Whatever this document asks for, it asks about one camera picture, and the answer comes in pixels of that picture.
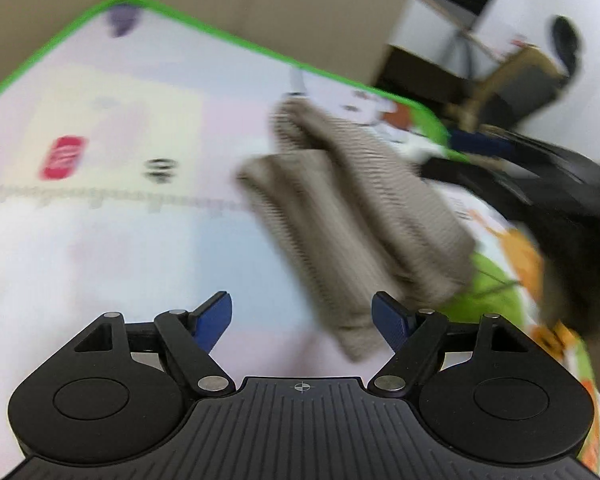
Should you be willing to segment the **beige striped knit sweater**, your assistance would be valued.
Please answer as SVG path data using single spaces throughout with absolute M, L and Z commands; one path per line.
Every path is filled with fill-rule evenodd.
M 277 105 L 271 130 L 275 153 L 236 180 L 351 361 L 380 345 L 376 292 L 437 309 L 471 285 L 474 237 L 385 141 L 302 98 Z

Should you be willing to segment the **black and tan office chair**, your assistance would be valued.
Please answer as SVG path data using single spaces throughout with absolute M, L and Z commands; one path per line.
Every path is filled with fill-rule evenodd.
M 550 44 L 556 60 L 526 44 L 488 76 L 468 77 L 464 96 L 457 104 L 446 104 L 444 116 L 466 132 L 510 130 L 557 101 L 580 65 L 581 38 L 569 18 L 552 18 Z

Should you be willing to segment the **white desk with black legs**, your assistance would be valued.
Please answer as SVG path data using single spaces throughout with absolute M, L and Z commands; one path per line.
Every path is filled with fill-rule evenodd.
M 504 56 L 432 0 L 407 0 L 386 42 L 375 86 L 423 94 L 426 79 L 476 80 Z

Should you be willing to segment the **cartoon play mat green border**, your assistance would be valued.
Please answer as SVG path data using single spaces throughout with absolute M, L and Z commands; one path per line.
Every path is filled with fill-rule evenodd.
M 387 341 L 342 352 L 236 180 L 275 153 L 289 98 L 418 172 L 536 177 L 452 150 L 418 103 L 151 0 L 95 6 L 0 87 L 0 479 L 600 479 L 600 392 L 581 338 L 545 321 L 530 206 L 420 176 L 474 237 L 475 275 L 437 309 L 398 300 L 448 318 L 443 362 L 404 398 L 367 390 Z M 154 319 L 216 292 L 233 313 L 210 356 L 236 391 L 189 396 Z

